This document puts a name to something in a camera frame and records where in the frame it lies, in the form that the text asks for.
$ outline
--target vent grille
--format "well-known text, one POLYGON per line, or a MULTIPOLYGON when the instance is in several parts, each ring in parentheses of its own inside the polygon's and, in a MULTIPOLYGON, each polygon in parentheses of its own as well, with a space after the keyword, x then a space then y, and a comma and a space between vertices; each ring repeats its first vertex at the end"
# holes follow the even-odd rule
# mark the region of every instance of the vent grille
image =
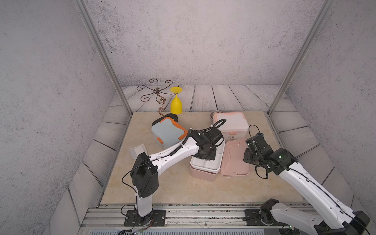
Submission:
MULTIPOLYGON (((117 235, 120 231, 92 229, 89 235, 117 235)), ((264 229, 148 229, 142 235, 264 235, 264 229)))

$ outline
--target metal base frame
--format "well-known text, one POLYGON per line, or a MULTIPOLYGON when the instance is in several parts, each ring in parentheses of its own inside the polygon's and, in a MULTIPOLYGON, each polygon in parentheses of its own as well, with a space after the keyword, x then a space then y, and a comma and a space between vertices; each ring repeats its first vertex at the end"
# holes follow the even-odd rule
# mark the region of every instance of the metal base frame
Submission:
MULTIPOLYGON (((315 209, 301 202, 285 203, 286 205, 311 214, 317 214, 315 209)), ((247 226, 243 221, 244 210, 260 210, 262 203, 255 204, 159 204, 153 205, 156 210, 166 210, 165 226, 158 228, 282 228, 282 226, 247 226)), ((80 230, 88 229, 126 229, 125 216, 120 213, 123 205, 107 205, 88 209, 80 230)), ((125 206, 123 213, 133 210, 132 206, 125 206)))

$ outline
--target black cable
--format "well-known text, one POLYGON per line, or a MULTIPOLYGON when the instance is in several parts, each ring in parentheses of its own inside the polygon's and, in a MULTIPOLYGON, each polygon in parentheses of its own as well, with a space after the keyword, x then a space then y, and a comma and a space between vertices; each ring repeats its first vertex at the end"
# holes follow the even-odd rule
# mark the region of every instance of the black cable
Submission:
POLYGON ((268 171, 266 170, 266 178, 263 178, 263 177, 261 177, 261 176, 257 173, 257 167, 258 167, 258 166, 255 166, 255 172, 256 172, 256 175, 257 175, 258 177, 262 178, 262 179, 267 179, 267 178, 269 177, 269 175, 268 175, 268 171))
POLYGON ((249 131, 249 128, 250 128, 251 126, 255 126, 255 127, 257 127, 257 130, 259 131, 259 133, 261 133, 261 132, 260 132, 260 129, 258 128, 258 126, 256 126, 256 125, 249 125, 249 127, 248 127, 248 133, 249 133, 249 136, 250 136, 250 137, 252 137, 252 136, 251 136, 251 132, 249 131))
POLYGON ((319 187, 319 186, 318 186, 317 184, 315 184, 313 181, 309 180, 308 177, 306 177, 305 175, 303 175, 303 174, 300 173, 299 171, 297 171, 297 170, 295 170, 295 169, 292 169, 292 168, 289 168, 289 167, 283 167, 283 166, 271 166, 271 167, 280 167, 280 168, 284 168, 284 169, 288 169, 288 170, 293 170, 293 171, 295 171, 295 172, 301 174, 304 178, 307 179, 307 181, 311 182, 311 183, 314 184, 316 187, 318 187, 323 193, 325 193, 325 194, 328 196, 328 198, 330 198, 330 199, 331 199, 331 200, 337 205, 337 207, 341 210, 341 213, 344 213, 345 215, 347 215, 347 216, 350 217, 351 219, 355 220, 359 225, 361 225, 361 226, 367 231, 367 233, 368 233, 369 235, 371 235, 370 232, 365 228, 365 226, 364 226, 363 224, 361 224, 357 219, 351 217, 349 214, 347 214, 346 212, 344 212, 343 209, 338 205, 338 203, 337 203, 337 202, 336 202, 331 196, 329 196, 329 195, 328 195, 328 194, 327 194, 327 193, 326 193, 321 187, 319 187))
POLYGON ((208 127, 208 128, 205 128, 205 129, 202 129, 200 130, 201 132, 202 131, 207 131, 207 130, 210 130, 212 129, 213 127, 216 127, 216 128, 219 128, 220 126, 222 126, 227 120, 224 118, 224 119, 221 119, 221 120, 218 120, 216 123, 214 123, 212 126, 208 127))
MULTIPOLYGON (((137 196, 136 196, 136 204, 133 206, 133 209, 136 211, 136 205, 137 205, 137 196)), ((125 204, 124 206, 122 206, 122 208, 120 209, 120 213, 123 215, 123 216, 127 216, 126 214, 123 213, 123 208, 125 206, 131 206, 131 205, 127 205, 125 204)), ((132 232, 132 230, 135 228, 136 226, 136 221, 138 219, 138 213, 136 214, 136 219, 135 219, 135 224, 133 225, 133 227, 131 229, 124 229, 124 230, 121 230, 118 235, 124 235, 126 232, 132 232)))
POLYGON ((224 137, 222 136, 222 142, 221 142, 220 144, 213 145, 213 146, 214 146, 214 147, 218 147, 218 146, 220 146, 220 145, 223 143, 223 141, 224 141, 224 137))

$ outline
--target scrolled metal stand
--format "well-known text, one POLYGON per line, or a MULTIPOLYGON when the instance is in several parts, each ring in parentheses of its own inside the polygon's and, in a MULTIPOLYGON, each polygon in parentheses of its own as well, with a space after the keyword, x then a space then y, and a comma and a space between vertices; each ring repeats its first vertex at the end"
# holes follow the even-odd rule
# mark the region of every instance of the scrolled metal stand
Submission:
POLYGON ((150 94, 147 94, 147 95, 143 95, 143 96, 141 96, 140 100, 141 100, 142 102, 147 102, 147 101, 149 101, 149 100, 150 100, 150 97, 148 97, 149 95, 157 94, 157 96, 155 97, 155 101, 157 101, 158 104, 162 104, 162 105, 159 107, 159 109, 158 109, 158 113, 159 113, 160 115, 164 116, 161 112, 163 112, 163 111, 166 109, 166 108, 163 107, 163 106, 165 105, 166 98, 164 98, 163 96, 161 96, 161 93, 162 93, 162 94, 166 94, 166 95, 175 95, 176 93, 169 94, 169 93, 164 93, 164 92, 163 92, 163 90, 166 89, 166 88, 168 88, 169 86, 171 86, 173 82, 172 82, 171 80, 166 80, 165 83, 168 84, 168 86, 165 87, 165 88, 163 88, 163 89, 161 89, 161 88, 159 88, 159 81, 158 81, 158 79, 152 78, 152 79, 149 80, 150 83, 154 83, 154 81, 157 81, 157 88, 155 88, 155 89, 151 89, 151 88, 148 87, 148 86, 140 85, 140 86, 137 87, 137 90, 138 90, 138 91, 142 91, 142 90, 144 90, 144 88, 146 87, 146 88, 148 88, 148 89, 150 89, 150 90, 153 91, 153 92, 150 93, 150 94))

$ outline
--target metal frame pole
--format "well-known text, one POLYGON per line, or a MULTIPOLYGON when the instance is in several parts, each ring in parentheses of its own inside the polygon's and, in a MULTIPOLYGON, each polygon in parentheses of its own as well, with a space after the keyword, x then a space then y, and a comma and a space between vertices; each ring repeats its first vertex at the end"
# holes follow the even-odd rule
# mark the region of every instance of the metal frame pole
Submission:
POLYGON ((81 15, 83 23, 85 24, 86 29, 88 30, 89 35, 90 35, 91 39, 93 40, 95 47, 97 48, 98 54, 99 54, 103 64, 106 67, 108 75, 110 76, 110 79, 111 79, 112 83, 114 84, 116 91, 119 94, 121 102, 123 103, 123 105, 124 105, 125 109, 127 110, 128 114, 130 116, 132 116, 132 110, 131 110, 128 102, 127 102, 127 99, 125 98, 125 95, 124 95, 123 90, 122 90, 122 88, 119 84, 119 81, 116 78, 115 71, 111 66, 110 60, 107 57, 105 49, 103 48, 103 46, 100 42, 97 31, 95 30, 94 25, 92 23, 92 20, 89 16, 88 10, 86 9, 85 3, 83 2, 83 0, 74 0, 74 2, 76 4, 77 10, 79 11, 79 13, 81 15))
POLYGON ((303 61, 305 55, 308 52, 309 46, 312 44, 313 40, 315 39, 316 35, 319 32, 320 27, 325 21, 325 18, 329 14, 335 0, 325 0, 323 6, 321 7, 320 12, 318 13, 316 20, 314 21, 310 31, 307 34, 307 37, 305 38, 302 47, 299 50, 298 55, 296 56, 290 70, 288 71, 285 79, 282 82, 281 87, 279 88, 279 91, 277 93, 276 98, 274 99, 272 105, 270 106, 270 109, 268 111, 269 116, 274 112, 276 109, 278 102, 282 98, 283 94, 287 90, 287 87, 289 86, 291 80, 293 79, 299 65, 303 61))

